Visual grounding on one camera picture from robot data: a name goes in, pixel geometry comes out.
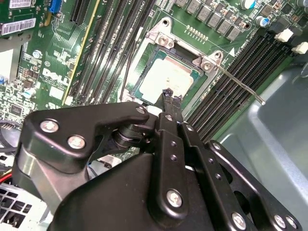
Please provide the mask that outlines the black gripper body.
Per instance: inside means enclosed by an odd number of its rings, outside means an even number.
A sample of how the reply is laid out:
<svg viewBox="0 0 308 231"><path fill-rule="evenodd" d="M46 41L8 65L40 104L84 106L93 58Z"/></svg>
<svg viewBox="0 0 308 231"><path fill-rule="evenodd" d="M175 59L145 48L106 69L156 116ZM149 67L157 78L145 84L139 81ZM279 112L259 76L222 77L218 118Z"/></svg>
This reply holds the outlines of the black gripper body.
<svg viewBox="0 0 308 231"><path fill-rule="evenodd" d="M152 154L141 154L71 192L57 208L51 231L160 231L147 199Z"/></svg>

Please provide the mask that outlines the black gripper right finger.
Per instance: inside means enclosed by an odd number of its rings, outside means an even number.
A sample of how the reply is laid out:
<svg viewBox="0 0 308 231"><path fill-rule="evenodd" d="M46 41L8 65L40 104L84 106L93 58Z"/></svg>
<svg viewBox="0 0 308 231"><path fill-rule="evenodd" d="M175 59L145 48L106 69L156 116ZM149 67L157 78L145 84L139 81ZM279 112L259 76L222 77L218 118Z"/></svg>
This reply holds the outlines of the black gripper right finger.
<svg viewBox="0 0 308 231"><path fill-rule="evenodd" d="M295 216L238 160L216 141L203 143L181 115L182 98L174 111L184 142L189 199L192 206L179 231L300 231Z"/></svg>

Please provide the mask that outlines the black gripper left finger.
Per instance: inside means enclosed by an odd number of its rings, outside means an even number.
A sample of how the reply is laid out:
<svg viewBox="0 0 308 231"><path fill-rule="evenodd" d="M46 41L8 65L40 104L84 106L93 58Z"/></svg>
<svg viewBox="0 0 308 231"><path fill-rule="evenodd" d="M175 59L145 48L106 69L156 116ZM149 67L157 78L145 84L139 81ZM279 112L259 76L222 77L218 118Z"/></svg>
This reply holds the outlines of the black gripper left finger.
<svg viewBox="0 0 308 231"><path fill-rule="evenodd" d="M24 120L13 181L37 195L54 215L75 189L141 154L152 154L147 207L155 216L187 214L186 170L180 122L171 89L162 112L136 102L35 111Z"/></svg>

